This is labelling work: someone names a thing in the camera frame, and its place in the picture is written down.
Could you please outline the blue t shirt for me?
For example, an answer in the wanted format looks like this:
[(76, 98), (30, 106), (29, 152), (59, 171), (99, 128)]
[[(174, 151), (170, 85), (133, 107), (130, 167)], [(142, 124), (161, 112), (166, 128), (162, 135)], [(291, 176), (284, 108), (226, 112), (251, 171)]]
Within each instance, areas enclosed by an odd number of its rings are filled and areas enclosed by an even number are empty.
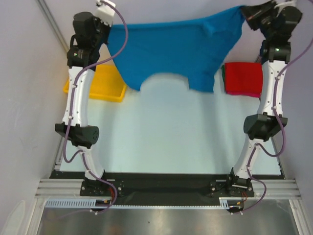
[(211, 93), (214, 76), (242, 35), (244, 17), (238, 6), (217, 14), (179, 22), (144, 23), (125, 28), (114, 25), (108, 50), (123, 51), (114, 63), (124, 82), (139, 91), (156, 73), (172, 73), (188, 79), (190, 89)]

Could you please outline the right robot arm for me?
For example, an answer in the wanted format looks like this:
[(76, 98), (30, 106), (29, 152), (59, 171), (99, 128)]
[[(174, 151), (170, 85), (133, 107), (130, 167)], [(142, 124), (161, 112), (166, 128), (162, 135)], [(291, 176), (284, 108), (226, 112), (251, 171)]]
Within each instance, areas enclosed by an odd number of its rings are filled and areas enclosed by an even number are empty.
[(260, 5), (241, 6), (241, 14), (249, 27), (264, 36), (260, 48), (263, 86), (257, 113), (244, 121), (245, 143), (240, 157), (227, 177), (225, 190), (230, 196), (252, 189), (252, 168), (261, 151), (278, 132), (284, 133), (288, 119), (283, 116), (282, 93), (284, 78), (291, 60), (290, 38), (302, 19), (302, 12), (293, 1), (277, 3), (270, 0)]

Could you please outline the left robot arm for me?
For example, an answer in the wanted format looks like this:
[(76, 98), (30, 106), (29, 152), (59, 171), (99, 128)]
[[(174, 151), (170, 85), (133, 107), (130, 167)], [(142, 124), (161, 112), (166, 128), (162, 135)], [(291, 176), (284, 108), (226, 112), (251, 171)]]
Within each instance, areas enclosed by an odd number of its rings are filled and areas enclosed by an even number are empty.
[(101, 196), (107, 192), (108, 183), (104, 181), (103, 167), (91, 153), (91, 147), (99, 138), (99, 128), (88, 124), (88, 101), (99, 49), (107, 42), (111, 28), (90, 12), (75, 14), (73, 28), (75, 33), (67, 52), (67, 106), (62, 122), (55, 124), (55, 131), (77, 148), (76, 154), (81, 155), (86, 167), (84, 178), (91, 190)]

